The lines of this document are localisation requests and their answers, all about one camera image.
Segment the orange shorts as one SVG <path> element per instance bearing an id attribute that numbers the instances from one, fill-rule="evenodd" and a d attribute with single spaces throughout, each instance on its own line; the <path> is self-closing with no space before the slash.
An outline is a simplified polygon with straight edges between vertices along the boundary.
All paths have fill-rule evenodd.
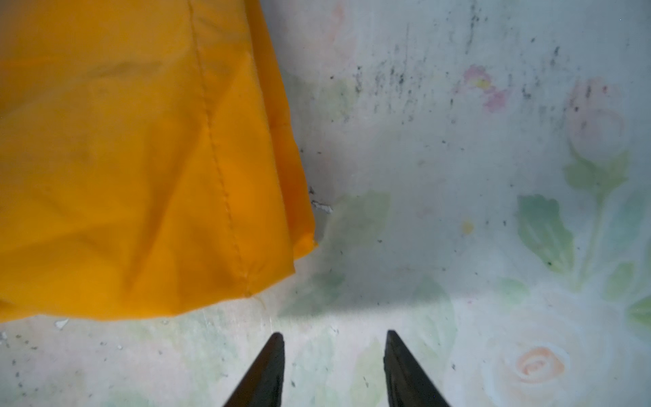
<path id="1" fill-rule="evenodd" d="M 181 315 L 315 248 L 256 1 L 1 4 L 1 318 Z"/>

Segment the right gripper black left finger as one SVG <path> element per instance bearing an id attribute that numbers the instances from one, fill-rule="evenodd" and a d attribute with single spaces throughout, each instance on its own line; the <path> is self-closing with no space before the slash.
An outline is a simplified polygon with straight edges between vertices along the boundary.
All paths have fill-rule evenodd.
<path id="1" fill-rule="evenodd" d="M 274 332 L 224 407 L 280 407 L 284 371 L 284 338 Z"/>

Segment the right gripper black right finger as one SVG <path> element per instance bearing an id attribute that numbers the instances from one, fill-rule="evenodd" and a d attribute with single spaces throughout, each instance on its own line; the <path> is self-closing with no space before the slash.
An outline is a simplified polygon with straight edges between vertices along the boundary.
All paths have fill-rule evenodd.
<path id="1" fill-rule="evenodd" d="M 395 330 L 386 336 L 383 356 L 389 407 L 449 407 Z"/>

